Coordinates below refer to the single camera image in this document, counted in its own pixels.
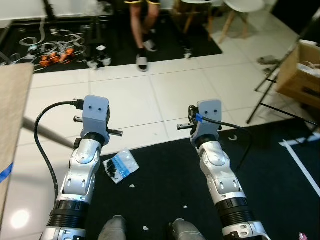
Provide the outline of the black white slide sandal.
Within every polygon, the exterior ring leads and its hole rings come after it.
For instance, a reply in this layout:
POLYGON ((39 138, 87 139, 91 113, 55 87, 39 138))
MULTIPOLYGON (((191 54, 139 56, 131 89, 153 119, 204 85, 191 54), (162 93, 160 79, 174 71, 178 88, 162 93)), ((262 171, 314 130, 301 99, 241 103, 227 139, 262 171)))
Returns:
POLYGON ((143 34, 142 35, 142 45, 147 51, 156 52, 158 50, 157 45, 151 38, 151 34, 143 34))
POLYGON ((142 73, 146 73, 148 69, 148 59, 147 59, 147 50, 146 48, 139 48, 137 55, 135 56, 135 66, 142 73))

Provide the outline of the white chair with wooden legs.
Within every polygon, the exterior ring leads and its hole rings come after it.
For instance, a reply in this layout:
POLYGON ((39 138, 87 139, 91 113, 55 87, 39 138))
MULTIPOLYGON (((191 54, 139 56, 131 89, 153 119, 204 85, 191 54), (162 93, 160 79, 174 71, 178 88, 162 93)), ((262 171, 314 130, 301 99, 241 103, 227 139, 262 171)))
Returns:
POLYGON ((242 38, 246 39, 249 34, 249 14, 262 10, 265 6, 265 0, 223 0, 224 6, 229 10, 226 22, 222 28, 222 34, 219 43, 222 43, 227 38, 228 31, 236 15, 240 17, 243 22, 242 38))
POLYGON ((187 34, 194 23, 195 16, 199 13, 198 9, 204 9, 211 17, 211 5, 218 0, 173 0, 173 6, 170 14, 174 19, 185 19, 185 23, 179 26, 183 34, 187 34))

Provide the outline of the black mat with white swirls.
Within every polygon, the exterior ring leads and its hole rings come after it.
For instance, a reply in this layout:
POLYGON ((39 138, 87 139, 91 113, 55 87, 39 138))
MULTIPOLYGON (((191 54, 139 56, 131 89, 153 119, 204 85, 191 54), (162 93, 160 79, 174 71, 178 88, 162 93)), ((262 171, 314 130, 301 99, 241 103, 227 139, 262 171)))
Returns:
MULTIPOLYGON (((134 37, 130 30, 128 19, 115 16, 99 19, 101 37, 105 46, 105 54, 110 57, 110 66, 129 66, 135 64, 137 51, 134 37)), ((0 52, 11 60, 19 59, 21 63, 29 63, 25 58, 28 47, 21 45, 20 40, 27 37, 41 36, 39 32, 41 21, 26 20, 18 26, 0 30, 0 52)), ((174 19, 167 13, 160 14, 154 27, 152 39, 158 50, 149 52, 149 62, 177 60, 181 58, 208 57, 222 54, 222 50, 212 40, 206 28, 201 25, 192 25, 186 35, 178 29, 174 19)))

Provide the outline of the grey robot right leg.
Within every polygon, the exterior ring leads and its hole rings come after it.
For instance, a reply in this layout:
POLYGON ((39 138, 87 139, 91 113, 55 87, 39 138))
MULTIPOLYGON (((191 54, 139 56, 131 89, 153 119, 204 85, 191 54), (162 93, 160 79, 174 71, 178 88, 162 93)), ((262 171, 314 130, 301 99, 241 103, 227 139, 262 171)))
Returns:
POLYGON ((167 240, 206 240, 206 238, 194 224, 178 218, 167 225, 167 240))

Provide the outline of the grey robot leg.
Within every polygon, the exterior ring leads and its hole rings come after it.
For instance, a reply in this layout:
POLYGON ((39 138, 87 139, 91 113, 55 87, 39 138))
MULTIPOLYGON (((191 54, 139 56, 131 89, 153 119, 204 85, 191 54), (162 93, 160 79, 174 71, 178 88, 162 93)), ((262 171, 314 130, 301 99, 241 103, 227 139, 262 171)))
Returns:
POLYGON ((206 238, 194 224, 178 218, 167 225, 167 240, 206 240, 206 238))
POLYGON ((126 240, 126 219, 122 215, 114 215, 103 226, 97 240, 126 240))

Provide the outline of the beige table top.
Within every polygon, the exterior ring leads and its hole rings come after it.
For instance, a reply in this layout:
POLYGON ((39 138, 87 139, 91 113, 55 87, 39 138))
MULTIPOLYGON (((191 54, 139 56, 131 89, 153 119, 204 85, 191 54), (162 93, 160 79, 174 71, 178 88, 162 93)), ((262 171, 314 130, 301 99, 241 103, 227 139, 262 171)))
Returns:
MULTIPOLYGON (((33 75, 30 63, 0 66, 0 172, 14 163, 33 75)), ((0 183, 0 226, 8 190, 9 178, 0 183)))

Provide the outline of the grey slipper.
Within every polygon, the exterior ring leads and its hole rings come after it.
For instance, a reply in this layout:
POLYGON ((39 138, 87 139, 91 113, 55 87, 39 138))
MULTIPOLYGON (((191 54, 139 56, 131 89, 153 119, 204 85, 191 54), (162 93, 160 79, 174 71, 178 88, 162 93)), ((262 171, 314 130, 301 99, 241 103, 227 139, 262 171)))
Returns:
POLYGON ((259 57, 256 62, 263 66, 272 66, 278 64, 280 60, 274 57, 274 55, 264 55, 259 57))

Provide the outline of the person's bare legs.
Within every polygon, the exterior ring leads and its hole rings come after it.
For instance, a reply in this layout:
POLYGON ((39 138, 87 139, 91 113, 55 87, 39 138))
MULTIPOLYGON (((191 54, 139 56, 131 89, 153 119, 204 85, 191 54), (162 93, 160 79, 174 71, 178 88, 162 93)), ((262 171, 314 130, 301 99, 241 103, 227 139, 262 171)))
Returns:
POLYGON ((144 48, 143 34, 151 34, 151 30, 160 14, 160 0, 123 0, 129 7, 131 31, 138 50, 144 48), (142 20, 142 4, 147 4, 147 14, 142 20))

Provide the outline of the white black small device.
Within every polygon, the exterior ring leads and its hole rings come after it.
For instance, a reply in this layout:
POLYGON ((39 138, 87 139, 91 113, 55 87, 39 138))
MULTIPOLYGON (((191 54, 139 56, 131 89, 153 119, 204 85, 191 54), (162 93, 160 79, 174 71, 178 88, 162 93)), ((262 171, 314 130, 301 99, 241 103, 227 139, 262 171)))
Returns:
POLYGON ((106 54, 106 46, 96 46, 94 50, 89 53, 87 58, 87 66, 92 70, 98 70, 101 67, 110 66, 112 58, 106 54))

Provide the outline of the large printed cardboard box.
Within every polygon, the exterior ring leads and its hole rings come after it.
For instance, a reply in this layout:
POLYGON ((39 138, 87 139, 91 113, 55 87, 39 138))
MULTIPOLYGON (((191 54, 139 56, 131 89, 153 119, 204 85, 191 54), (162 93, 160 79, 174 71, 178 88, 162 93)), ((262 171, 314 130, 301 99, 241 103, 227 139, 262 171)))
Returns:
POLYGON ((320 48, 300 41, 283 60, 276 92, 305 105, 320 107, 320 48))

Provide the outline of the grey robot left leg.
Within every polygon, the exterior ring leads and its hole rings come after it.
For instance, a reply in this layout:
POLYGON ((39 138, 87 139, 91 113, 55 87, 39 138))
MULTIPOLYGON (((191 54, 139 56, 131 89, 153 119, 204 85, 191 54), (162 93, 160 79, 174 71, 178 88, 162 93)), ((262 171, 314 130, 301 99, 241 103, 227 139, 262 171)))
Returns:
POLYGON ((122 215, 114 215, 103 226, 97 240, 126 240, 126 219, 122 215))

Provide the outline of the blue tape strip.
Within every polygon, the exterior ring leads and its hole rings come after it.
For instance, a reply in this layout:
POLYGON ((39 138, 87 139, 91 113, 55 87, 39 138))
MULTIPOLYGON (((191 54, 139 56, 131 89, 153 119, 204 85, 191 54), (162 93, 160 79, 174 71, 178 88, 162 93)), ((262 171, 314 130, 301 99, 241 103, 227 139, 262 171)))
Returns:
POLYGON ((14 163, 9 164, 2 172, 0 172, 0 184, 10 177, 13 171, 14 163))

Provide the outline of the clear blue plastic bag trash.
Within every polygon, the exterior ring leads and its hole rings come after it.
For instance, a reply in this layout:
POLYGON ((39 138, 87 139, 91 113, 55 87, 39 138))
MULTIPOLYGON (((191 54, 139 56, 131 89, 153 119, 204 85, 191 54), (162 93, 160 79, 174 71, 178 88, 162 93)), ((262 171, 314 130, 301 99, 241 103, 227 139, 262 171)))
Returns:
POLYGON ((124 148, 114 157, 104 160, 102 164, 105 173, 116 185, 140 168, 128 148, 124 148))

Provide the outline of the black folding chair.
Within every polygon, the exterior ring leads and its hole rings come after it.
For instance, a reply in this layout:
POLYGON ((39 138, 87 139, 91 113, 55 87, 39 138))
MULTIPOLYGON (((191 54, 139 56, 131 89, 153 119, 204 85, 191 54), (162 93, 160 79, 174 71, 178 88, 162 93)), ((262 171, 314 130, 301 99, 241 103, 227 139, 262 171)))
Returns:
POLYGON ((316 14, 315 16, 313 16, 313 18, 311 19, 310 23, 302 30, 302 32, 298 35, 297 39, 295 39, 294 43, 288 48, 286 54, 283 56, 283 58, 281 60, 279 60, 279 62, 275 65, 275 67, 272 68, 272 70, 270 71, 270 73, 268 73, 266 75, 266 77, 264 78, 264 80, 258 85, 258 87, 256 87, 256 89, 254 89, 255 92, 259 92, 259 90, 262 88, 262 86, 266 83, 269 82, 268 87, 266 88, 266 90, 263 92, 262 97, 260 98, 260 100, 258 101, 257 105, 254 107, 253 112, 250 114, 249 118, 247 119, 246 123, 247 124, 251 124, 254 116, 256 115, 256 112, 258 112, 259 108, 261 106, 266 107, 270 110, 274 110, 279 112, 280 114, 284 114, 284 115, 288 115, 294 119, 298 119, 301 121, 304 121, 307 124, 311 124, 315 127, 318 127, 319 124, 316 122, 312 122, 309 121, 307 119, 304 119, 300 116, 297 116, 295 114, 292 114, 290 112, 286 112, 285 110, 281 110, 278 109, 274 106, 268 105, 267 103, 264 103, 265 98, 268 96, 268 94, 270 93, 272 87, 274 86, 275 83, 277 83, 277 77, 278 77, 278 73, 276 73, 276 70, 279 70, 281 68, 281 66, 284 64, 284 61, 286 60, 286 58, 288 58, 290 55, 293 54, 295 48, 297 48, 299 41, 302 39, 302 37, 306 36, 307 33, 312 30, 313 28, 315 29, 319 29, 320 27, 320 15, 316 14))

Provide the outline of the white floor tape line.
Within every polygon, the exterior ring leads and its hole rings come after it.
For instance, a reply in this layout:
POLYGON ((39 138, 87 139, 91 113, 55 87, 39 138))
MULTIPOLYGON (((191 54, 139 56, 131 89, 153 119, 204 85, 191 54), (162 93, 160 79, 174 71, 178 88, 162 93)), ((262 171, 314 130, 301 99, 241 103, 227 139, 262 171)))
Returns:
POLYGON ((293 140, 286 141, 283 139, 279 144, 284 147, 288 153, 290 153, 290 156, 293 158, 301 172, 306 177, 307 181, 310 183, 311 187, 315 190, 318 197, 320 197, 320 187, 318 186, 318 183, 314 180, 313 176, 310 174, 309 170, 304 166, 304 163, 301 161, 301 159, 298 157, 297 153, 293 150, 292 146, 301 145, 304 142, 301 142, 302 140, 306 140, 306 138, 294 138, 293 140))

